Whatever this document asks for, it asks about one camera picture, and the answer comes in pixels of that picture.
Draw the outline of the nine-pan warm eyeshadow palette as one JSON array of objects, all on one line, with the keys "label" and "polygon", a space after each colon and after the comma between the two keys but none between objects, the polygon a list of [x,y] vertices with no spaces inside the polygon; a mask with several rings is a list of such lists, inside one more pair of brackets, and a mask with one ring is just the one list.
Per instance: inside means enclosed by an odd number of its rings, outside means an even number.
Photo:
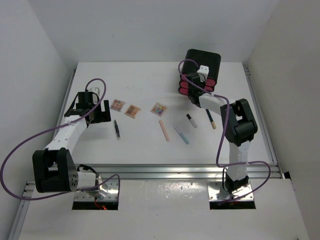
[{"label": "nine-pan warm eyeshadow palette", "polygon": [[114,99],[110,104],[110,109],[117,112],[121,112],[125,104],[126,103],[122,100]]}]

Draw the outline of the black lipstick pen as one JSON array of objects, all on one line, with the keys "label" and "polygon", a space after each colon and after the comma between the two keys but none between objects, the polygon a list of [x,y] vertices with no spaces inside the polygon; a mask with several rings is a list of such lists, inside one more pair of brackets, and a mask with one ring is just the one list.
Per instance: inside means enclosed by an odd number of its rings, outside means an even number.
[{"label": "black lipstick pen", "polygon": [[118,123],[117,123],[116,120],[114,120],[113,123],[114,123],[115,134],[116,134],[117,140],[120,140],[121,139],[121,135],[120,135],[120,130],[119,130]]}]

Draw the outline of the brown four-pan palette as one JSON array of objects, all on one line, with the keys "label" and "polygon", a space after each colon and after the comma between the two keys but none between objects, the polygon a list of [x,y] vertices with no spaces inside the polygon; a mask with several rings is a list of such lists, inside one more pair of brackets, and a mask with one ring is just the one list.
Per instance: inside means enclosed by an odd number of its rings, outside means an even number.
[{"label": "brown four-pan palette", "polygon": [[141,111],[141,109],[135,105],[130,105],[128,107],[128,109],[124,112],[124,114],[128,117],[131,117],[133,119],[136,118],[136,116],[139,114],[139,112]]}]

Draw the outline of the colourful eyeshadow palette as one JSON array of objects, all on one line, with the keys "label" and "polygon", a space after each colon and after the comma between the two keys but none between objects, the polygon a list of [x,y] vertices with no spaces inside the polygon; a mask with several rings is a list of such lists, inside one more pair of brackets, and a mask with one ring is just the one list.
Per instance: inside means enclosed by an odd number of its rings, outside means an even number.
[{"label": "colourful eyeshadow palette", "polygon": [[151,108],[150,112],[159,117],[162,117],[167,109],[168,108],[165,105],[156,102],[154,106]]}]

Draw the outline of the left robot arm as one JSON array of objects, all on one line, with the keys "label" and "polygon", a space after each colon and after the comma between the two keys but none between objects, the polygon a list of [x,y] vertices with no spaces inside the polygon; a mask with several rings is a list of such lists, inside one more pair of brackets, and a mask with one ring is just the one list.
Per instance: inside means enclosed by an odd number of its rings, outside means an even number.
[{"label": "left robot arm", "polygon": [[111,121],[109,101],[104,100],[104,110],[98,103],[99,96],[92,91],[78,92],[69,109],[64,114],[65,127],[62,127],[53,140],[32,156],[36,190],[39,193],[66,193],[77,190],[97,189],[98,174],[80,172],[72,158],[72,152],[82,133],[92,124]]}]

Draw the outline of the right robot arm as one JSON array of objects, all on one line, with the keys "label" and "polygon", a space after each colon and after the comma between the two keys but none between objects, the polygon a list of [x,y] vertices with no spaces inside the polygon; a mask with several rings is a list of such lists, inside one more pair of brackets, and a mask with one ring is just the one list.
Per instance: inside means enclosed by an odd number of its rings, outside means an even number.
[{"label": "right robot arm", "polygon": [[180,76],[188,85],[187,95],[190,101],[199,108],[208,109],[221,116],[223,125],[222,137],[216,155],[219,163],[223,141],[229,142],[229,162],[223,178],[222,189],[232,194],[249,183],[247,173],[248,151],[251,141],[258,131],[249,102],[245,98],[230,100],[225,96],[205,90],[205,83],[199,73]]}]

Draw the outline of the clear black-cap lip gloss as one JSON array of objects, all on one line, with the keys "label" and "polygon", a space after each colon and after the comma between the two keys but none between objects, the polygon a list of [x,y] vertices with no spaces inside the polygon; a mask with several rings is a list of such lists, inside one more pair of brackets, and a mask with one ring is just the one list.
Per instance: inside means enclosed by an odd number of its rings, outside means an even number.
[{"label": "clear black-cap lip gloss", "polygon": [[193,120],[193,118],[189,115],[189,114],[186,114],[186,117],[188,118],[189,122],[191,123],[191,125],[194,127],[194,128],[197,128],[197,124],[195,123],[195,121]]}]

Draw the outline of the black drawer cabinet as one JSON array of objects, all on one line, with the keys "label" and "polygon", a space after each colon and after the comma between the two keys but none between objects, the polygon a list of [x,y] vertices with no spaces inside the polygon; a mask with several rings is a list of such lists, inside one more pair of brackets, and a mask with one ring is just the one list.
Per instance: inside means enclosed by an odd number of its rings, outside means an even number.
[{"label": "black drawer cabinet", "polygon": [[185,61],[182,63],[181,73],[187,75],[196,73],[200,67],[208,67],[208,74],[204,89],[213,92],[218,82],[222,57],[218,53],[191,48],[186,52]]}]

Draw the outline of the black gold eyeliner pencil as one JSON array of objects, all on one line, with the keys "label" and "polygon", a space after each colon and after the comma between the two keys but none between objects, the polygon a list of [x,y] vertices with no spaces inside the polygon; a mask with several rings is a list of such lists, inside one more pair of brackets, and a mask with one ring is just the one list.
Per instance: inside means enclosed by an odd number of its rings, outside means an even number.
[{"label": "black gold eyeliner pencil", "polygon": [[211,124],[212,128],[215,130],[216,129],[216,124],[215,124],[215,122],[213,120],[213,117],[212,117],[210,111],[208,109],[206,109],[205,111],[207,113],[207,116],[208,116],[208,119],[210,121],[210,124]]}]

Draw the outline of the light blue mascara tube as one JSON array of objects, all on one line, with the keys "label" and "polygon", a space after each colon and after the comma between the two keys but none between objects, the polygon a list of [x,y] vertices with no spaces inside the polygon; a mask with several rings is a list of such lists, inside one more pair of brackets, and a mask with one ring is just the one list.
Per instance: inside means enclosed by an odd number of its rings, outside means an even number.
[{"label": "light blue mascara tube", "polygon": [[177,126],[174,126],[174,129],[179,134],[179,136],[182,138],[182,140],[188,145],[190,142],[186,138],[186,136],[180,131],[180,129]]}]

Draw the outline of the pink stick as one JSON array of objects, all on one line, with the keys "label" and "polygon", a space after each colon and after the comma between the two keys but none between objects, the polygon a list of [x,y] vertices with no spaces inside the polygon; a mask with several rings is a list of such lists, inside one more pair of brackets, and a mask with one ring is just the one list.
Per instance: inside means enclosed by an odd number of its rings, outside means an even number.
[{"label": "pink stick", "polygon": [[164,134],[164,137],[165,137],[166,141],[169,142],[169,141],[170,141],[170,138],[169,138],[169,135],[168,135],[168,133],[167,133],[167,130],[166,130],[166,128],[165,128],[165,125],[164,125],[163,121],[162,121],[162,120],[159,120],[158,122],[159,122],[159,124],[160,124],[161,130],[162,130],[162,132],[163,132],[163,134]]}]

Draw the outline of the aluminium rail frame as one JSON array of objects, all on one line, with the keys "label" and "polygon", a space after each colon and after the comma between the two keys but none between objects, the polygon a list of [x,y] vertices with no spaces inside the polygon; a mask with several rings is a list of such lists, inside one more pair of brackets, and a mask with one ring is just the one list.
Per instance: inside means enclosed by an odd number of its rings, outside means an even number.
[{"label": "aluminium rail frame", "polygon": [[[174,62],[147,62],[147,65],[154,71],[148,71],[149,74],[154,74],[153,76],[156,76],[156,73],[159,73],[159,71],[164,71],[164,68],[170,67],[170,71],[167,70],[166,74],[163,74],[163,78],[168,78],[163,80],[163,84],[165,86],[157,85],[155,82],[152,81],[152,84],[150,85],[150,88],[157,89],[161,87],[161,89],[170,88],[172,89],[173,86],[170,86],[171,81],[173,81],[173,65]],[[71,101],[71,92],[75,91],[76,85],[80,84],[80,75],[82,72],[84,72],[85,64],[89,64],[89,67],[92,67],[91,65],[94,64],[93,62],[83,62],[81,63],[81,66],[77,66],[71,75],[71,78],[68,83],[67,92],[65,94],[65,98],[63,100],[63,107],[60,111],[59,121],[60,123],[63,122],[62,117],[62,111],[63,109],[67,109],[67,102]],[[159,71],[156,71],[157,69],[153,69],[154,65],[159,64]],[[254,146],[257,146],[257,149],[262,155],[262,160],[266,160],[266,162],[269,164],[270,167],[270,176],[269,181],[271,179],[283,179],[283,173],[279,167],[278,160],[276,158],[275,152],[273,150],[273,146],[271,143],[271,139],[268,133],[268,130],[264,126],[265,120],[264,117],[261,116],[261,111],[259,105],[257,105],[257,100],[255,99],[255,94],[252,92],[252,84],[248,78],[250,74],[248,73],[249,70],[247,67],[243,67],[240,65],[240,63],[230,63],[229,65],[222,64],[223,71],[226,67],[227,70],[234,70],[236,77],[239,75],[239,80],[236,82],[236,86],[240,87],[239,90],[245,94],[245,96],[248,99],[248,101],[253,104],[252,112],[254,115],[256,115],[258,119],[258,127],[262,128],[260,130],[260,133],[257,134],[256,140],[257,143],[254,144]],[[209,157],[208,160],[205,160],[204,157],[200,157],[192,159],[190,156],[178,156],[178,158],[173,158],[172,155],[169,156],[168,153],[165,152],[165,150],[161,151],[161,154],[159,153],[159,156],[154,156],[156,154],[156,150],[153,149],[150,154],[144,158],[142,157],[124,157],[123,159],[119,158],[118,160],[111,160],[108,159],[97,159],[94,158],[93,160],[91,158],[85,159],[88,162],[84,162],[85,160],[82,160],[82,158],[75,160],[75,166],[78,167],[80,164],[84,164],[89,167],[93,167],[97,172],[100,171],[100,175],[112,175],[115,173],[118,173],[122,179],[124,180],[214,180],[221,178],[220,173],[222,173],[222,168],[218,168],[216,165],[216,160],[213,159],[213,157]],[[251,166],[248,166],[248,176],[250,177],[250,181],[253,181],[255,179],[265,179],[268,177],[268,166],[266,166],[265,163],[256,162],[253,163]],[[35,191],[35,183],[34,181],[27,181],[24,192],[22,194],[22,197],[29,198],[32,196],[33,192]],[[27,212],[29,209],[30,201],[22,200],[18,212],[16,214],[14,223],[12,225],[8,240],[19,240],[19,237],[22,232],[22,228],[24,225],[24,221],[27,216]]]}]

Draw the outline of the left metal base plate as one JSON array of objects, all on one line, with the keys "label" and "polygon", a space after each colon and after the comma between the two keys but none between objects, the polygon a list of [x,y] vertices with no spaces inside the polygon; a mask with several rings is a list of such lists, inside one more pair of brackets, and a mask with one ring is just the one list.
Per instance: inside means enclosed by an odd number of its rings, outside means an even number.
[{"label": "left metal base plate", "polygon": [[78,191],[74,194],[75,202],[116,202],[118,200],[119,183],[115,180],[107,181],[97,190]]}]

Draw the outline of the metal base plate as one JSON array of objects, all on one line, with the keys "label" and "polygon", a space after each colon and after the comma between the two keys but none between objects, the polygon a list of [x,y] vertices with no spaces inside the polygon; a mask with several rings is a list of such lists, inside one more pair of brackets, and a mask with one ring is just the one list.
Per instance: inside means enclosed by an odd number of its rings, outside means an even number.
[{"label": "metal base plate", "polygon": [[118,200],[119,183],[115,180],[107,181],[97,190],[78,191],[74,194],[75,202],[116,202]]},{"label": "metal base plate", "polygon": [[222,187],[221,180],[213,180],[207,183],[208,198],[211,203],[220,203],[225,201],[230,202],[253,202],[254,194],[252,193],[252,185],[249,182],[247,185],[240,187],[232,193],[227,192]]}]

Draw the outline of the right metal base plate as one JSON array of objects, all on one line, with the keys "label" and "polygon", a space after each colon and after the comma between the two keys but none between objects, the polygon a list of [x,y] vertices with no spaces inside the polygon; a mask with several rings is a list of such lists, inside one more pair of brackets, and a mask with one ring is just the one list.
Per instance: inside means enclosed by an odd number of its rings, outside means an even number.
[{"label": "right metal base plate", "polygon": [[222,187],[221,180],[213,180],[207,183],[208,198],[211,203],[220,203],[225,201],[230,202],[253,202],[254,194],[252,193],[252,185],[249,182],[247,185],[240,187],[232,193],[227,192]]}]

